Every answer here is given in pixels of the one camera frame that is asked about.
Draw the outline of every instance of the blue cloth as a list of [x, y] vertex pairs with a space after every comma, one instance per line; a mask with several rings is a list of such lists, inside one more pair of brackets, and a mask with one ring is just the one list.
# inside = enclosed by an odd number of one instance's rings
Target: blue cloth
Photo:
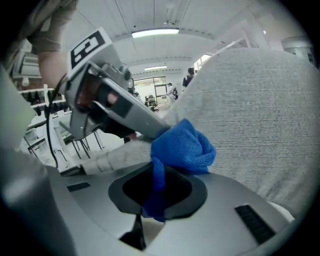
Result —
[[215, 158], [216, 149], [187, 119], [154, 140], [151, 145], [153, 193], [144, 202], [142, 215], [164, 221], [166, 200], [161, 193], [166, 186], [164, 165], [183, 168], [191, 174], [205, 174]]

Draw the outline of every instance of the light gray textured fabric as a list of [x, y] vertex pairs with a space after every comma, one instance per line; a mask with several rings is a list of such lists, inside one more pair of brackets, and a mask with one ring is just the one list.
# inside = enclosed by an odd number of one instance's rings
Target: light gray textured fabric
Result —
[[[293, 215], [319, 181], [319, 71], [293, 54], [226, 50], [211, 58], [164, 119], [187, 118], [216, 147], [210, 172], [231, 177]], [[120, 169], [150, 160], [127, 143], [100, 161]]]

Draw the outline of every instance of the black slot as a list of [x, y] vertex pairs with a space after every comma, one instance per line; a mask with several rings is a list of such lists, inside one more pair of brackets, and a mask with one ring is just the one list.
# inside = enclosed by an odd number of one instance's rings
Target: black slot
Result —
[[69, 186], [66, 186], [66, 187], [68, 188], [68, 190], [70, 192], [73, 192], [73, 191], [78, 191], [78, 190], [82, 190], [82, 189], [88, 188], [88, 187], [90, 187], [90, 184], [88, 182], [81, 182], [81, 183], [74, 184], [74, 185], [69, 185]]
[[234, 209], [259, 245], [276, 234], [250, 205], [242, 205]]

